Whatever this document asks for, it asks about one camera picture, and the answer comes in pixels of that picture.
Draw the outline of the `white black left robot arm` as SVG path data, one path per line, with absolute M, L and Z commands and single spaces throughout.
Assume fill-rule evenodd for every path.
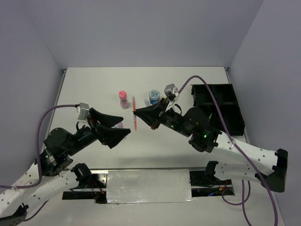
M 17 226 L 28 221 L 27 214 L 37 206 L 43 207 L 49 199 L 65 190 L 94 185 L 93 174 L 84 163 L 72 164 L 70 158 L 95 141 L 110 149 L 117 146 L 130 129 L 117 128 L 123 117 L 98 112 L 87 104 L 57 105 L 43 113 L 39 124 L 48 113 L 58 108 L 75 108 L 78 122 L 85 122 L 72 134 L 63 128 L 50 131 L 44 140 L 45 149 L 36 145 L 36 159 L 30 168 L 11 186 L 1 186 L 0 224 Z

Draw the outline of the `orange pen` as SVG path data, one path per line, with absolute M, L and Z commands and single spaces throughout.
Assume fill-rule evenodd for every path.
M 133 114 L 136 111 L 136 102 L 135 102 L 135 97 L 132 97 L 132 106 L 133 106 Z M 133 115 L 134 118 L 134 130 L 137 130 L 137 119 L 136 119 L 136 115 Z

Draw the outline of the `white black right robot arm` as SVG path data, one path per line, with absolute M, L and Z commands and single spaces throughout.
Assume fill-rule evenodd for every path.
M 154 105 L 136 109 L 133 114 L 152 130 L 164 125 L 188 137 L 188 143 L 201 153 L 220 154 L 238 161 L 237 164 L 209 161 L 204 173 L 207 183 L 215 184 L 228 179 L 249 180 L 261 183 L 273 192 L 284 192 L 288 165 L 286 150 L 266 150 L 239 141 L 212 127 L 200 108 L 192 107 L 181 115 L 169 107 L 169 101 L 165 98 Z

